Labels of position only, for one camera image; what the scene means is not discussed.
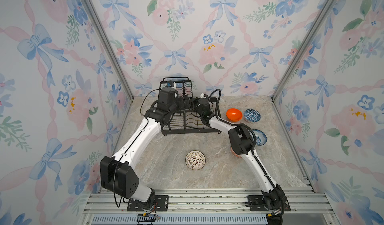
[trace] orange bowl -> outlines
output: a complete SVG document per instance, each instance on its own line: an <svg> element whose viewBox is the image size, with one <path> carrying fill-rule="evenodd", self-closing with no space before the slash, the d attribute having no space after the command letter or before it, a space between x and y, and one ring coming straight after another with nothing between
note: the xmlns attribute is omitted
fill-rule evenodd
<svg viewBox="0 0 384 225"><path fill-rule="evenodd" d="M230 108L227 110L227 118L231 122L238 122L243 117L243 114L237 108Z"/></svg>

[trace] floral wallpaper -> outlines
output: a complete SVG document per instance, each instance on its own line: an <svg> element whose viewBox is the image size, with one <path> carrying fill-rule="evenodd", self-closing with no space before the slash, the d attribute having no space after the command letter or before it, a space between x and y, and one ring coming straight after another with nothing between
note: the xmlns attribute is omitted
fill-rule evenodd
<svg viewBox="0 0 384 225"><path fill-rule="evenodd" d="M0 4L0 225L76 224L127 96L80 0Z"/></svg>
<svg viewBox="0 0 384 225"><path fill-rule="evenodd" d="M196 93L271 95L319 12L319 0L92 2L134 96L174 75Z"/></svg>
<svg viewBox="0 0 384 225"><path fill-rule="evenodd" d="M276 100L343 225L384 224L383 10L384 0L337 0Z"/></svg>

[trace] dish rack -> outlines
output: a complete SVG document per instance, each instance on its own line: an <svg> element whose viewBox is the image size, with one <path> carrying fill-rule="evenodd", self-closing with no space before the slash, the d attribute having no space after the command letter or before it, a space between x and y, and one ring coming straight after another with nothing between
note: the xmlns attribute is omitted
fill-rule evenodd
<svg viewBox="0 0 384 225"><path fill-rule="evenodd" d="M192 81L188 77L166 77L160 82L160 89L163 87L170 87L172 83L176 83L176 90L179 97L185 96L193 97ZM211 97L208 99L210 103L211 112L215 112L217 106L217 113L220 115L220 109L217 104L217 98ZM167 134L183 134L183 133L199 133L199 132L217 132L220 130L205 126L199 117L199 114L194 111L193 104L190 108L184 110L177 110L171 122L161 129L161 133L166 136Z"/></svg>

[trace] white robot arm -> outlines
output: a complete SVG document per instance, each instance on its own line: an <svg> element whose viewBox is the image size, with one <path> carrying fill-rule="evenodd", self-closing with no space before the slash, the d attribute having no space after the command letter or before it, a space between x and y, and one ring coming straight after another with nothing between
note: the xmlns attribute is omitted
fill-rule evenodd
<svg viewBox="0 0 384 225"><path fill-rule="evenodd" d="M151 209L155 191L139 181L134 172L135 167L149 142L172 120L175 111L184 108L186 104L193 104L203 124L228 133L233 151L246 161L261 186L264 206L272 211L272 215L284 213L287 198L260 161L255 150L256 136L248 126L232 124L212 113L206 95L200 98L178 98L174 87L162 88L157 107L154 107L155 104L147 110L140 126L127 143L112 158L104 157L100 162L102 187L124 198L141 201L144 210Z"/></svg>

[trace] blue patterned bowl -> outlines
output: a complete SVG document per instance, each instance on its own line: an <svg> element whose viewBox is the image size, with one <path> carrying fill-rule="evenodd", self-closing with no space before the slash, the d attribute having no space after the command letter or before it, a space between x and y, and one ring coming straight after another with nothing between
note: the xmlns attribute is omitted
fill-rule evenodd
<svg viewBox="0 0 384 225"><path fill-rule="evenodd" d="M248 108L244 111L244 119L247 122L257 122L261 118L260 113L252 108Z"/></svg>
<svg viewBox="0 0 384 225"><path fill-rule="evenodd" d="M257 137L256 138L256 145L257 146L264 145L267 141L265 133L263 133L262 131L260 131L258 129L252 129L252 131L255 133L255 135Z"/></svg>

